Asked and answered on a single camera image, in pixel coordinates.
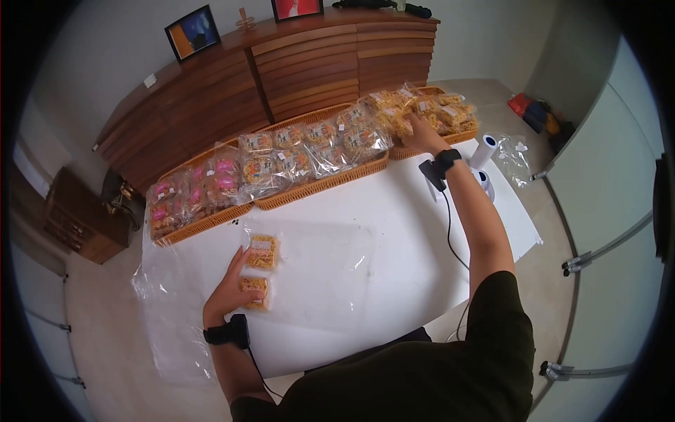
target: tiled floor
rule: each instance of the tiled floor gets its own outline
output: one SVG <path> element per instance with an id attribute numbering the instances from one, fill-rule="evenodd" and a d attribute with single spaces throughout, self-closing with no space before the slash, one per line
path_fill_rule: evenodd
<path id="1" fill-rule="evenodd" d="M 526 136 L 531 169 L 542 170 L 552 159 L 545 138 L 536 135 L 506 105 L 511 92 L 497 80 L 453 80 L 436 84 L 459 92 L 478 107 L 484 132 L 501 131 Z M 562 277 L 560 263 L 571 250 L 560 216 L 543 181 L 515 188 L 534 221 L 543 245 L 535 245 L 516 264 L 520 297 L 535 334 L 535 368 L 543 360 L 557 360 L 572 304 L 573 280 Z M 73 327 L 71 344 L 80 377 L 99 421 L 230 420 L 227 402 L 217 385 L 189 388 L 159 378 L 129 283 L 140 262 L 140 236 L 131 247 L 106 264 L 95 265 L 76 254 L 67 262 L 66 305 Z M 456 329 L 465 304 L 431 323 L 427 331 L 444 342 Z M 300 374 L 268 379 L 283 394 Z M 533 396 L 545 379 L 535 375 Z"/>

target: picture frame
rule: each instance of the picture frame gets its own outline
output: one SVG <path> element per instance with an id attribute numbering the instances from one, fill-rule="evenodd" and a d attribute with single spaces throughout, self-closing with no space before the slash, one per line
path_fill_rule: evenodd
<path id="1" fill-rule="evenodd" d="M 285 22 L 307 16 L 323 15 L 322 0 L 271 0 L 274 21 Z"/>
<path id="2" fill-rule="evenodd" d="M 221 43 L 209 5 L 183 16 L 164 31 L 178 63 Z"/>

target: small wooden ornament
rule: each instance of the small wooden ornament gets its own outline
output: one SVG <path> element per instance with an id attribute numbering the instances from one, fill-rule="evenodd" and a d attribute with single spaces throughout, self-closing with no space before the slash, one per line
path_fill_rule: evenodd
<path id="1" fill-rule="evenodd" d="M 255 18 L 247 18 L 246 11 L 243 7 L 239 9 L 239 14 L 242 16 L 242 19 L 237 21 L 237 29 L 242 32 L 253 30 L 255 28 L 255 22 L 253 22 Z"/>

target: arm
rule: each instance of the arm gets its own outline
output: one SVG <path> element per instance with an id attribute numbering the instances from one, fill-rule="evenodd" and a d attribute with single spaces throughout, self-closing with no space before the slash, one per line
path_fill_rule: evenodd
<path id="1" fill-rule="evenodd" d="M 413 136 L 405 138 L 406 145 L 435 157 L 450 146 L 427 123 L 414 114 L 406 119 L 412 124 Z M 460 217 L 468 248 L 471 252 L 469 263 L 469 298 L 473 298 L 479 284 L 488 275 L 497 271 L 515 274 L 513 254 L 506 231 L 497 210 L 476 181 L 468 165 L 463 161 L 455 164 L 445 174 L 452 202 Z"/>
<path id="2" fill-rule="evenodd" d="M 240 292 L 239 273 L 250 255 L 250 248 L 240 247 L 229 263 L 227 273 L 204 305 L 204 329 L 219 327 L 225 322 L 225 315 L 253 300 L 263 298 L 260 292 Z M 209 345 L 213 366 L 220 387 L 229 404 L 239 397 L 261 398 L 274 403 L 265 390 L 263 379 L 246 353 L 231 343 L 220 346 Z"/>

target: wooden cabinet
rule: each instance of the wooden cabinet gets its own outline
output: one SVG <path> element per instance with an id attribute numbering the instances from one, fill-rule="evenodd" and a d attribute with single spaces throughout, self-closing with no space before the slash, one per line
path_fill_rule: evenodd
<path id="1" fill-rule="evenodd" d="M 436 26 L 392 9 L 327 8 L 252 32 L 156 72 L 123 99 L 94 148 L 145 193 L 157 178 L 230 139 L 404 81 L 426 85 Z"/>
<path id="2" fill-rule="evenodd" d="M 128 247 L 129 221 L 110 214 L 65 167 L 54 178 L 46 199 L 44 229 L 60 243 L 102 264 Z"/>

